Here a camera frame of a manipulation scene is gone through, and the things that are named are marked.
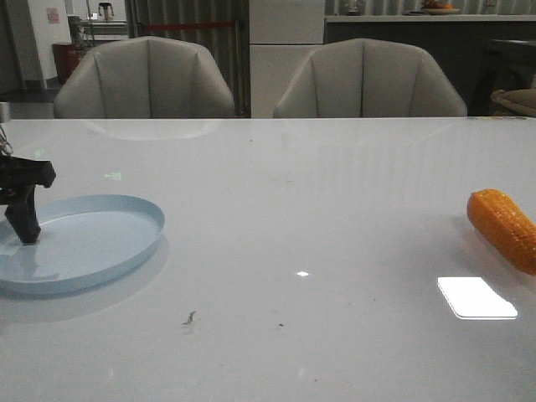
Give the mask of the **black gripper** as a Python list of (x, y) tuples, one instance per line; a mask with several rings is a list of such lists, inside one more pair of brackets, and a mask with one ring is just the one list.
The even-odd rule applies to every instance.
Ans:
[(51, 161), (1, 156), (1, 196), (8, 197), (4, 214), (23, 244), (34, 244), (41, 231), (34, 185), (49, 188), (55, 177)]

